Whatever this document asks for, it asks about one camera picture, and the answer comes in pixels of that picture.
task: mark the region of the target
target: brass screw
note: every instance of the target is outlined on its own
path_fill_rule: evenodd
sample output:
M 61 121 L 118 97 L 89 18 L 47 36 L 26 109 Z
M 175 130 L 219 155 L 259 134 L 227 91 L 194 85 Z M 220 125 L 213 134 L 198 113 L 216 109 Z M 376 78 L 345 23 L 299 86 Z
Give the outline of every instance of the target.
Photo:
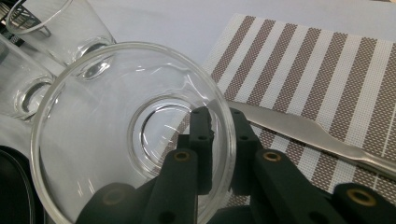
M 103 203 L 105 205 L 115 205 L 120 203 L 125 198 L 125 191 L 120 188 L 111 189 L 103 196 Z
M 268 161 L 280 161 L 280 159 L 282 159 L 279 154 L 275 152 L 265 152 L 262 154 L 262 157 Z
M 190 153 L 181 151 L 181 152 L 175 153 L 174 158 L 176 161 L 188 161 L 190 159 Z
M 364 206 L 376 205 L 375 198 L 363 189 L 349 189 L 346 191 L 346 194 L 355 203 Z

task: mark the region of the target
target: metal utensil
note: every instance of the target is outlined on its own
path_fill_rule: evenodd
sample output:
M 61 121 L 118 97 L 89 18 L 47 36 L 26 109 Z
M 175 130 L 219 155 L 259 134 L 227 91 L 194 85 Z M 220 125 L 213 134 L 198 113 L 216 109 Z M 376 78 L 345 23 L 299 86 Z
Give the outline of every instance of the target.
M 367 169 L 396 179 L 396 161 L 378 157 L 359 147 L 343 143 L 329 135 L 312 119 L 284 114 L 255 105 L 236 102 L 228 102 L 228 105 L 243 112 L 250 122 L 329 152 L 350 163 L 362 165 Z

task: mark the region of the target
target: knife handle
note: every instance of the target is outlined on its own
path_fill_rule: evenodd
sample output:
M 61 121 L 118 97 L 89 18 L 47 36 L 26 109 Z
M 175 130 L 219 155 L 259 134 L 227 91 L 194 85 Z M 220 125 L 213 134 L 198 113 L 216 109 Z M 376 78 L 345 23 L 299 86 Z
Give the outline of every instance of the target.
M 365 158 L 360 162 L 374 167 L 376 170 L 383 173 L 386 177 L 391 177 L 392 179 L 395 178 L 396 161 L 391 161 L 382 157 L 378 157 L 368 152 L 365 152 L 364 154 L 365 154 Z

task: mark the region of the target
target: glass cup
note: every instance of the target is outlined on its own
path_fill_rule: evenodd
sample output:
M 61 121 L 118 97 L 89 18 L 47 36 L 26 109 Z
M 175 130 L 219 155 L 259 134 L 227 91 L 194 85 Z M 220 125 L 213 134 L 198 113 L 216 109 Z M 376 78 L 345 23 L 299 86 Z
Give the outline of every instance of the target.
M 0 114 L 29 119 L 55 76 L 0 35 Z
M 6 25 L 63 66 L 115 43 L 86 0 L 20 0 L 8 13 Z
M 101 72 L 91 76 L 99 62 Z M 32 174 L 50 216 L 73 223 L 102 187 L 137 189 L 154 178 L 201 106 L 214 132 L 212 189 L 198 197 L 198 222 L 206 223 L 224 200 L 235 160 L 231 112 L 210 76 L 172 49 L 141 42 L 72 63 L 49 88 L 32 131 Z

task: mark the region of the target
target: glass rim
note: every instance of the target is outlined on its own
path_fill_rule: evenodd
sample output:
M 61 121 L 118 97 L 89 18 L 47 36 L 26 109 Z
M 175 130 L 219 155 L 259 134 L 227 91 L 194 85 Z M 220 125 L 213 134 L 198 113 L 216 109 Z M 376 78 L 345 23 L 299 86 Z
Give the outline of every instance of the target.
M 11 22 L 11 15 L 14 14 L 14 12 L 16 11 L 16 9 L 21 6 L 26 0 L 19 0 L 8 12 L 7 17 L 6 17 L 6 27 L 7 29 L 14 35 L 24 35 L 24 34 L 28 34 L 30 32 L 39 30 L 41 28 L 43 28 L 47 23 L 49 23 L 50 21 L 52 21 L 54 18 L 58 17 L 59 15 L 61 15 L 66 8 L 68 8 L 70 6 L 70 4 L 73 2 L 73 0 L 66 0 L 66 2 L 55 12 L 53 13 L 52 16 L 50 16 L 48 19 L 40 22 L 38 25 L 33 26 L 31 28 L 28 29 L 14 29 L 12 22 Z
M 49 215 L 54 219 L 56 223 L 71 223 L 70 220 L 64 216 L 64 214 L 60 211 L 58 206 L 52 200 L 50 193 L 47 191 L 47 185 L 45 178 L 42 174 L 42 163 L 40 157 L 40 134 L 43 130 L 43 121 L 47 117 L 46 113 L 48 108 L 51 107 L 50 103 L 54 98 L 58 96 L 58 90 L 62 88 L 63 84 L 66 82 L 69 77 L 69 72 L 84 64 L 88 60 L 94 59 L 95 57 L 101 56 L 103 54 L 109 52 L 116 52 L 117 50 L 123 49 L 149 49 L 155 50 L 158 52 L 162 52 L 164 54 L 170 54 L 181 62 L 191 66 L 196 69 L 202 76 L 200 76 L 205 84 L 207 84 L 215 93 L 216 98 L 219 102 L 220 110 L 223 113 L 225 120 L 224 130 L 227 130 L 227 143 L 226 147 L 229 149 L 227 152 L 228 155 L 234 155 L 234 157 L 230 157 L 224 162 L 222 172 L 226 175 L 222 175 L 219 181 L 220 188 L 215 189 L 213 195 L 213 199 L 210 201 L 209 205 L 219 206 L 220 202 L 223 200 L 229 185 L 231 184 L 232 176 L 233 176 L 233 168 L 235 166 L 235 157 L 236 157 L 236 139 L 235 139 L 235 129 L 233 126 L 233 117 L 231 115 L 230 108 L 227 105 L 227 102 L 223 98 L 221 91 L 218 86 L 215 84 L 213 79 L 211 79 L 210 75 L 207 74 L 206 70 L 196 64 L 194 61 L 190 60 L 188 57 L 179 53 L 176 50 L 170 49 L 168 47 L 153 44 L 149 42 L 122 42 L 114 45 L 106 46 L 102 49 L 98 49 L 96 51 L 90 52 L 87 55 L 82 56 L 80 59 L 70 64 L 68 67 L 64 69 L 64 71 L 55 79 L 54 83 L 49 87 L 47 93 L 41 101 L 40 106 L 37 109 L 37 112 L 34 116 L 34 124 L 31 132 L 31 172 L 33 177 L 33 182 L 35 185 L 35 189 L 37 191 L 37 195 L 40 198 L 40 201 L 43 203 L 46 211 Z M 198 216 L 199 222 L 206 223 L 210 218 L 217 212 L 215 209 L 205 209 L 205 212 L 202 213 L 201 216 Z

